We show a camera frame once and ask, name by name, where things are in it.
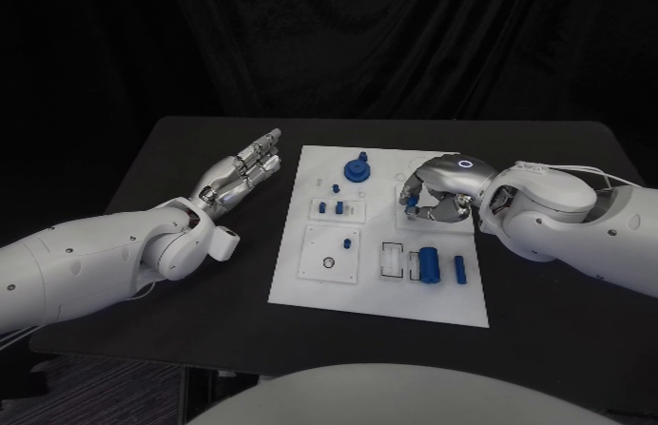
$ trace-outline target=white robotic arm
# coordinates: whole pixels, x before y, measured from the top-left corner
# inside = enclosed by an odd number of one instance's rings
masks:
[[[530,261],[559,259],[582,273],[658,297],[658,190],[634,184],[594,191],[566,171],[595,168],[517,162],[501,173],[477,159],[447,154],[406,180],[406,215],[457,222],[478,207],[478,229]],[[422,188],[438,199],[418,208]]]
[[[279,168],[272,130],[204,173],[187,199],[148,211],[64,222],[0,249],[0,334],[74,319],[180,280],[239,237],[213,219]]]

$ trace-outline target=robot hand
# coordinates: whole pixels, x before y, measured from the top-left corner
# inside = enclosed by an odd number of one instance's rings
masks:
[[[483,189],[496,170],[480,160],[461,154],[445,154],[429,159],[403,183],[399,204],[409,219],[460,222],[470,216],[470,205],[480,204]],[[438,201],[435,206],[418,207],[422,184]]]
[[[0,334],[84,316],[184,278],[206,255],[230,257],[239,237],[213,220],[278,170],[279,135],[211,166],[188,200],[64,222],[0,249]]]
[[[575,176],[605,177],[594,191]],[[627,185],[610,187],[607,178]],[[422,184],[438,200],[418,208]],[[517,162],[501,173],[477,159],[445,154],[415,170],[399,193],[411,218],[458,222],[478,208],[478,230],[525,259],[559,259],[588,276],[658,297],[658,190],[597,168]]]

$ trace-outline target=silver robot hand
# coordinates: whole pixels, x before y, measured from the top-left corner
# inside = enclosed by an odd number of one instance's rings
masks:
[[[281,167],[273,147],[279,136],[281,130],[275,128],[234,156],[220,160],[200,178],[188,201],[213,220],[233,209],[255,185]]]
[[[445,154],[429,159],[403,183],[399,204],[409,219],[460,222],[470,216],[470,206],[480,206],[483,191],[497,172],[478,159],[462,154]],[[438,201],[434,206],[418,207],[422,191]]]

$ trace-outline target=white board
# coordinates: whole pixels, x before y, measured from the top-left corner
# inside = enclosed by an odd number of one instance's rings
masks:
[[[369,178],[351,183],[343,176],[343,166],[366,151],[370,167]],[[305,306],[351,313],[372,314],[393,318],[428,320],[475,327],[487,327],[486,307],[480,285],[480,268],[473,238],[473,221],[448,224],[439,222],[409,222],[403,208],[398,204],[398,190],[416,167],[442,152],[403,151],[336,146],[304,146],[291,192],[289,207],[276,267],[269,289],[269,303]],[[331,184],[340,192],[334,193]],[[317,201],[327,202],[325,211],[333,215],[317,219]],[[338,219],[331,213],[334,202],[361,202],[364,222]],[[434,205],[435,201],[421,195],[419,205]],[[357,231],[356,246],[348,248],[348,257],[356,255],[354,282],[301,278],[304,259],[323,258],[323,248],[304,240],[310,226],[340,227]],[[406,268],[400,279],[380,276],[380,250],[383,242],[402,245],[403,259],[408,252],[422,247],[435,247],[441,281],[424,284],[411,280]],[[325,242],[328,253],[340,254],[336,242]],[[458,285],[454,277],[452,258],[461,256],[465,266],[467,284]]]

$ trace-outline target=white round object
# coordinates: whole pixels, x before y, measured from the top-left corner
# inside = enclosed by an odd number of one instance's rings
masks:
[[[190,425],[613,425],[565,401],[488,377],[422,366],[354,364],[263,382]]]

